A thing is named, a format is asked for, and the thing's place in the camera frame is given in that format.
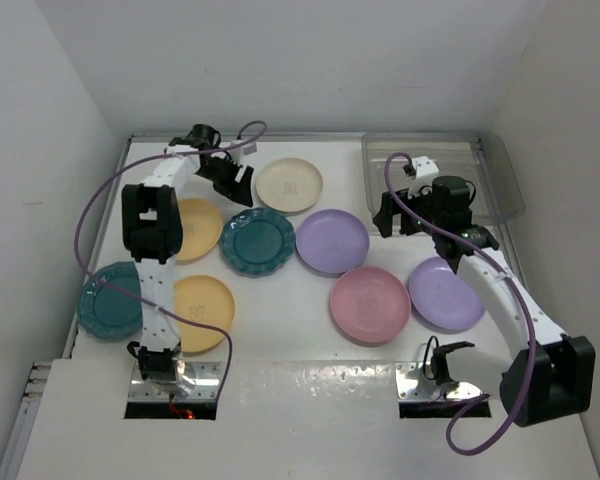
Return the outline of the pink plate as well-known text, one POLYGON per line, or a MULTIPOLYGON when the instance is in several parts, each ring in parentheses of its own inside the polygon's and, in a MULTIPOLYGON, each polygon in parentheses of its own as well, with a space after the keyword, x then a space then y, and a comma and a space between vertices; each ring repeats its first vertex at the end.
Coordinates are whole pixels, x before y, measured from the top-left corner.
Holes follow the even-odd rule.
POLYGON ((378 267, 359 267, 334 284, 329 307, 336 327, 368 345, 393 341, 411 316, 411 298, 400 279, 378 267))

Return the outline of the teal scalloped plate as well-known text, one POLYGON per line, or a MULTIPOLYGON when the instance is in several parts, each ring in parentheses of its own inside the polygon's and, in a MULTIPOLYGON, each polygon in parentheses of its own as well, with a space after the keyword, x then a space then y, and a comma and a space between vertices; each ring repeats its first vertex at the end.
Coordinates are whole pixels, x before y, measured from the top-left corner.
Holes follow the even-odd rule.
POLYGON ((140 295, 140 281, 133 262, 116 262, 99 269, 82 288, 77 306, 78 324, 105 341, 122 341, 142 327, 141 302, 100 280, 140 295))
POLYGON ((273 274, 292 256, 295 230, 291 222, 268 208, 246 209, 228 220, 220 250, 227 264, 250 277, 273 274))

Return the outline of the purple plate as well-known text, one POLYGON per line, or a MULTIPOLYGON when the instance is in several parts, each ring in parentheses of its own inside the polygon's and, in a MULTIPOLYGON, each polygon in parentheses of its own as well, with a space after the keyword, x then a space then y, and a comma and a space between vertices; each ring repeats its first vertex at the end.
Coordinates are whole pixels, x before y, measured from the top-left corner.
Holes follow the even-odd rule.
POLYGON ((439 330, 468 330, 486 313, 477 294, 439 257, 422 261, 407 287, 417 313, 439 330))
POLYGON ((296 232, 296 249, 310 268, 325 274, 343 274, 364 263, 370 236, 355 215, 323 209, 301 223, 296 232))

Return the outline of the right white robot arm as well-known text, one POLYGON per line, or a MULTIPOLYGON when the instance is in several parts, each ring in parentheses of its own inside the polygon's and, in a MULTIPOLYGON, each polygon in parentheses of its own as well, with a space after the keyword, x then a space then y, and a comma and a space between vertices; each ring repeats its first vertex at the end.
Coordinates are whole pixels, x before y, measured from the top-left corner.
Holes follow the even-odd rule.
POLYGON ((435 348, 437 383, 467 380, 502 402, 507 420, 520 427, 587 411, 596 352, 585 336, 555 323, 510 270, 495 236, 475 223, 473 190, 457 176, 430 177, 413 189, 388 186, 373 223, 382 237, 396 216, 403 235, 428 234, 438 260, 478 296, 507 345, 506 362, 468 341, 435 348))

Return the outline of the cream plate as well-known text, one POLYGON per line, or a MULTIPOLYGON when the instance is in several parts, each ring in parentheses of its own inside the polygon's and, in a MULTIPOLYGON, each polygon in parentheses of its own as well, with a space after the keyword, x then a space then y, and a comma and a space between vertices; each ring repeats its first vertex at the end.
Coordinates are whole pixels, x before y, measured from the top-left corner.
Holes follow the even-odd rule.
POLYGON ((312 163, 281 158, 266 165, 256 179, 256 193, 269 208, 283 213, 302 212, 320 199, 323 178, 312 163))

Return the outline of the yellow plate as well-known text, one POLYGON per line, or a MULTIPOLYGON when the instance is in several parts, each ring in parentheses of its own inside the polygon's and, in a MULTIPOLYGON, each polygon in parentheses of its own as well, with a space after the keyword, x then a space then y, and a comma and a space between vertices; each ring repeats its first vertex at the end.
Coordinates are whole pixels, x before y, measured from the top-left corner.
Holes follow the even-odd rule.
MULTIPOLYGON (((175 314, 190 322, 206 324, 229 332, 235 317, 235 300, 220 280, 206 275, 189 276, 174 285, 175 314)), ((180 346, 184 354, 206 352, 225 340, 222 333, 179 323, 180 346)))
POLYGON ((214 248, 221 236, 224 219, 217 207, 201 198, 180 200, 178 207, 183 241, 176 260, 191 262, 214 248))

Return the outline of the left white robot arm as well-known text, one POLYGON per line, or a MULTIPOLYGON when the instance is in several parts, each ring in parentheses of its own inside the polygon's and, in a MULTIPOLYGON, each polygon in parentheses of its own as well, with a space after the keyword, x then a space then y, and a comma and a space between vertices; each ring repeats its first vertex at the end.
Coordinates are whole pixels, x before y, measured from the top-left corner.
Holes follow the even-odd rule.
POLYGON ((183 325, 174 313, 176 255, 184 240, 177 194, 193 176, 212 183, 230 201, 251 207, 254 169, 242 157, 256 150, 257 136, 224 142, 215 128, 196 124, 184 137, 176 137, 157 157, 155 169, 137 184, 121 190, 122 238, 135 262, 142 304, 139 344, 130 348, 144 381, 174 395, 184 390, 180 354, 183 325))

